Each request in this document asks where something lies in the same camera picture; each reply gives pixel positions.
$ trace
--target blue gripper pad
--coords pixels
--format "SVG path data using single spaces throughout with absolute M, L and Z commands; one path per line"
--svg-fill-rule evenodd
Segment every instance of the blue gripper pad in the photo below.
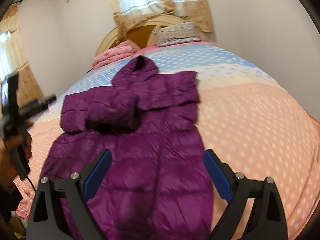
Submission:
M 109 150 L 105 151 L 94 169 L 83 184 L 82 199 L 87 202 L 94 198 L 100 184 L 111 166 L 112 155 Z
M 211 180 L 216 187 L 220 197 L 225 199 L 228 203 L 233 199 L 231 193 L 231 185 L 228 178 L 225 176 L 222 168 L 211 156 L 209 150 L 204 153 L 204 166 L 209 173 Z

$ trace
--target white wall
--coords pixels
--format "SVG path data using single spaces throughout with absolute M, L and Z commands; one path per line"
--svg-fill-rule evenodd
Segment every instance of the white wall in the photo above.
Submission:
M 102 39 L 115 27 L 109 0 L 55 0 L 60 29 L 68 37 L 75 56 L 78 79 L 90 64 Z
M 218 46 L 275 78 L 320 120 L 320 35 L 298 0 L 209 0 Z
M 57 28 L 53 0 L 25 0 L 18 16 L 21 42 L 39 86 L 44 95 L 61 95 L 70 86 L 72 72 Z
M 102 39 L 115 27 L 108 0 L 24 0 L 21 39 L 45 95 L 60 96 L 91 69 Z

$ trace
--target black cable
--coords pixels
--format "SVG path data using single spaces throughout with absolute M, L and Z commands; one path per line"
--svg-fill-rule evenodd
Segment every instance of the black cable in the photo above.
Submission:
M 7 144 L 5 143 L 5 141 L 3 141 L 3 144 L 4 144 L 5 149 L 7 150 L 7 153 L 9 154 L 11 160 L 12 160 L 13 163 L 15 164 L 15 166 L 18 167 L 18 169 L 21 171 L 21 173 L 22 173 L 24 176 L 26 176 L 26 178 L 27 178 L 27 180 L 30 182 L 30 184 L 31 184 L 34 192 L 36 192 L 36 188 L 35 188 L 35 186 L 33 185 L 31 179 L 30 179 L 30 178 L 28 177 L 28 175 L 21 169 L 21 167 L 17 164 L 17 162 L 12 158 L 12 156 L 11 156 L 11 154 L 10 154 L 10 151 L 9 151 L 9 149 L 8 149 Z

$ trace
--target metal screw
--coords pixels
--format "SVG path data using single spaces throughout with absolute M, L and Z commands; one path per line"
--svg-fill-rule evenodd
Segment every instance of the metal screw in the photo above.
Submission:
M 45 184 L 45 183 L 48 182 L 48 178 L 47 178 L 47 177 L 43 177 L 43 178 L 40 180 L 40 182 L 41 182 L 42 184 Z
M 274 180 L 273 178 L 271 178 L 271 177 L 267 177 L 267 182 L 268 182 L 269 184 L 272 184 L 272 183 L 275 182 L 275 180 Z
M 74 172 L 74 173 L 72 173 L 72 174 L 70 175 L 70 178 L 71 178 L 71 179 L 78 179 L 79 176 L 80 176 L 79 173 Z
M 244 174 L 242 172 L 237 172 L 236 173 L 236 178 L 237 179 L 243 179 L 244 178 Z

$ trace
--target human hand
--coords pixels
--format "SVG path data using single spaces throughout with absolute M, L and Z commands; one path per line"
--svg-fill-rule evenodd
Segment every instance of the human hand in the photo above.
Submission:
M 27 128 L 33 126 L 33 122 L 26 122 Z M 9 151 L 16 149 L 23 142 L 22 136 L 12 136 L 5 140 L 6 146 Z M 26 146 L 24 148 L 24 152 L 27 159 L 30 159 L 32 156 L 31 152 L 31 143 L 32 137 L 30 134 L 27 134 L 26 138 Z M 5 146 L 4 141 L 0 139 L 0 181 L 7 185 L 8 187 L 13 187 L 13 180 L 17 176 L 17 171 L 15 166 L 13 165 L 12 159 L 9 156 Z

